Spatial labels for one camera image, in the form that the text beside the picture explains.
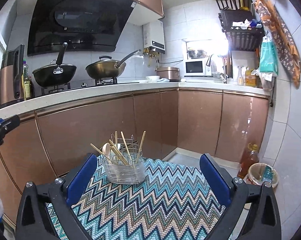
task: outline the range hood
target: range hood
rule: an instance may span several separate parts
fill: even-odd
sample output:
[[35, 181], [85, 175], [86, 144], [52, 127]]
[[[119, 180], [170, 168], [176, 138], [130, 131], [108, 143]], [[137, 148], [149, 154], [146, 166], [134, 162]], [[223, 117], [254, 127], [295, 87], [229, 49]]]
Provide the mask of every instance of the range hood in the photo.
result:
[[37, 0], [27, 55], [60, 51], [113, 52], [136, 3], [133, 0]]

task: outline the floor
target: floor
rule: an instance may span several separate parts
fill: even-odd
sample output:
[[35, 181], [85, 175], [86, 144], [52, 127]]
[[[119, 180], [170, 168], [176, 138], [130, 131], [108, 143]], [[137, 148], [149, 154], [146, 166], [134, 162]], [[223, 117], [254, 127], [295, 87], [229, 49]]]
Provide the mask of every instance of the floor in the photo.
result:
[[[185, 166], [190, 166], [190, 167], [196, 167], [199, 168], [199, 159], [190, 157], [190, 156], [186, 156], [186, 155], [182, 155], [179, 153], [176, 153], [174, 156], [172, 156], [168, 162], [170, 163], [175, 163], [175, 164], [180, 164], [180, 165], [185, 165]], [[221, 166], [223, 168], [226, 169], [226, 171], [228, 171], [228, 173], [234, 178], [237, 176], [237, 172], [238, 170], [233, 169], [233, 168], [229, 168], [229, 167], [225, 167], [225, 166]], [[234, 230], [233, 230], [233, 236], [231, 238], [231, 240], [235, 240], [238, 237], [238, 234], [240, 233], [243, 224], [245, 222], [245, 219], [247, 217], [248, 214], [248, 210], [244, 209], [238, 222], [237, 225], [235, 226]]]

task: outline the chevron pattern mat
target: chevron pattern mat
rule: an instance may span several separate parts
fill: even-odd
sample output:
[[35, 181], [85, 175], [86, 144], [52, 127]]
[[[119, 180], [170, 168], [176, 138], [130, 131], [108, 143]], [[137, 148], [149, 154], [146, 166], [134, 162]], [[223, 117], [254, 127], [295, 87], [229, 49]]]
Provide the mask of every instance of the chevron pattern mat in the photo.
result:
[[[144, 159], [146, 179], [112, 184], [100, 158], [81, 200], [72, 209], [94, 240], [202, 240], [225, 210], [201, 171]], [[48, 211], [59, 237], [67, 239], [52, 204]]]

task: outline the countertop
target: countertop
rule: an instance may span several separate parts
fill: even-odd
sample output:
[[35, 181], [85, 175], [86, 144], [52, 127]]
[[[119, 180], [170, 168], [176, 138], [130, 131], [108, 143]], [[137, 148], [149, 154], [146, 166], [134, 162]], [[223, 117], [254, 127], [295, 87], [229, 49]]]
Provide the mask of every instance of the countertop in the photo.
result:
[[121, 92], [164, 89], [164, 88], [207, 88], [217, 90], [230, 90], [257, 95], [269, 96], [270, 93], [260, 88], [237, 86], [232, 84], [223, 84], [216, 82], [164, 82], [164, 83], [129, 83], [117, 84], [100, 87], [89, 87], [77, 90], [63, 91], [56, 94], [33, 98], [24, 102], [7, 106], [0, 109], [0, 118], [9, 118], [15, 114], [23, 114], [29, 111], [54, 106], [66, 102], [72, 102], [85, 98], [93, 98], [102, 95], [116, 94]]

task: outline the white microwave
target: white microwave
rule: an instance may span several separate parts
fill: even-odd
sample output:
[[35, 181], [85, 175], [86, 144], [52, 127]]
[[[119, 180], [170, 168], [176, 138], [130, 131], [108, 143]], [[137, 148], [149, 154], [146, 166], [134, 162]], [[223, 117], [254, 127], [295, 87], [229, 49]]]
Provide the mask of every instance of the white microwave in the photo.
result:
[[185, 77], [187, 76], [212, 76], [212, 68], [206, 66], [208, 57], [185, 60]]

